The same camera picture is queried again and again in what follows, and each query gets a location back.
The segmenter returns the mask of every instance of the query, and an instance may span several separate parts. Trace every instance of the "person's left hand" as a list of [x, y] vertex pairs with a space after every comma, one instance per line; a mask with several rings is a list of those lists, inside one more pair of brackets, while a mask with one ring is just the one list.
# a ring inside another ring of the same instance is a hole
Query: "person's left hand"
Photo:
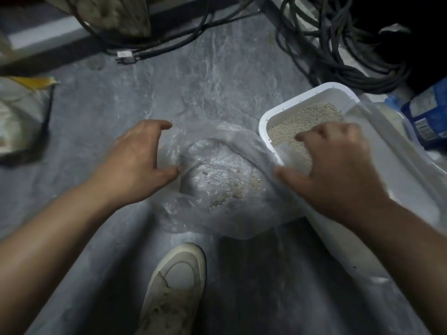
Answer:
[[180, 174], [179, 166], [157, 168], [161, 131], [172, 124], [165, 120], [143, 120], [118, 137], [106, 161], [95, 171], [93, 183], [116, 208], [140, 202]]

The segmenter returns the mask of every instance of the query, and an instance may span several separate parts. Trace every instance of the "gray floor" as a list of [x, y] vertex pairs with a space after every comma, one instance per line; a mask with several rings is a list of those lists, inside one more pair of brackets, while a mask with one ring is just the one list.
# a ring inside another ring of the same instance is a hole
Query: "gray floor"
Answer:
[[[0, 236], [84, 181], [138, 120], [222, 120], [256, 131], [265, 111], [311, 88], [274, 36], [259, 15], [135, 65], [98, 54], [53, 70], [61, 84], [48, 145], [35, 162], [0, 168]], [[28, 334], [132, 334], [155, 265], [185, 241], [207, 257], [196, 333], [428, 333], [393, 283], [352, 280], [305, 220], [248, 241], [168, 234], [145, 202], [94, 235]]]

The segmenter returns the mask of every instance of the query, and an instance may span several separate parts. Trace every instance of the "shoe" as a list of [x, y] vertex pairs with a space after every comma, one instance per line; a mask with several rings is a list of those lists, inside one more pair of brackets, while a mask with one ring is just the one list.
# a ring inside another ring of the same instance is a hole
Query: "shoe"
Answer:
[[149, 281], [135, 335], [188, 335], [205, 287], [205, 256], [183, 243], [160, 261]]

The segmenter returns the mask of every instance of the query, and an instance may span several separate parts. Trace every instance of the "barcode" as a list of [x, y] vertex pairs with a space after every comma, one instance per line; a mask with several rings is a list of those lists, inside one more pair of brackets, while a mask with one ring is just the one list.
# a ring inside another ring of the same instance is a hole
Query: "barcode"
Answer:
[[424, 140], [430, 141], [438, 138], [438, 135], [436, 135], [433, 129], [430, 128], [427, 119], [417, 120], [414, 124]]

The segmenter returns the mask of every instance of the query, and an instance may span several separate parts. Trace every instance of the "hand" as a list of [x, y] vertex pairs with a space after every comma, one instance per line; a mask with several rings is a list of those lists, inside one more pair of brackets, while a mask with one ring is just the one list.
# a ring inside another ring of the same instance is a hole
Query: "hand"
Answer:
[[357, 124], [327, 122], [295, 138], [312, 157], [309, 176], [285, 167], [276, 173], [319, 213], [352, 228], [362, 214], [391, 201]]
[[148, 198], [180, 174], [178, 166], [157, 168], [161, 131], [171, 127], [165, 120], [143, 120], [116, 139], [90, 179], [116, 208]]

